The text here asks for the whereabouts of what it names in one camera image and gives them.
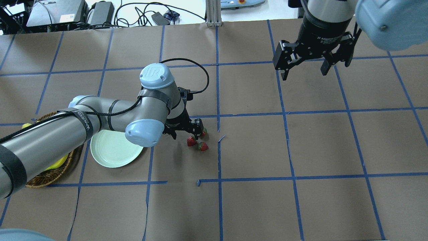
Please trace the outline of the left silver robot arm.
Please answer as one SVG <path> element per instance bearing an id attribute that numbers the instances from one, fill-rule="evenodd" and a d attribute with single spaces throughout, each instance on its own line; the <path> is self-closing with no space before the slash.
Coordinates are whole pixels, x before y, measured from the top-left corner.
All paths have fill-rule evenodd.
<path id="1" fill-rule="evenodd" d="M 85 144 L 101 130 L 124 133 L 141 147 L 154 147 L 163 134 L 176 131 L 199 138 L 202 120 L 191 119 L 187 95 L 167 65 L 149 64 L 139 74 L 141 90 L 134 102 L 93 95 L 73 99 L 68 108 L 1 138 L 1 198 L 8 198 L 61 157 Z"/>

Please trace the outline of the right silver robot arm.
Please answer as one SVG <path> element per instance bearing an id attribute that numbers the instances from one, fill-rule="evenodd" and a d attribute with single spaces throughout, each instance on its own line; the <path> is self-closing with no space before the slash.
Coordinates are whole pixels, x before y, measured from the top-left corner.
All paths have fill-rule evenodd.
<path id="1" fill-rule="evenodd" d="M 304 15 L 297 40 L 279 41 L 274 52 L 273 65 L 283 80 L 304 61 L 324 58 L 322 75 L 338 62 L 348 67 L 362 32 L 385 51 L 427 42 L 426 0 L 289 0 L 288 5 Z"/>

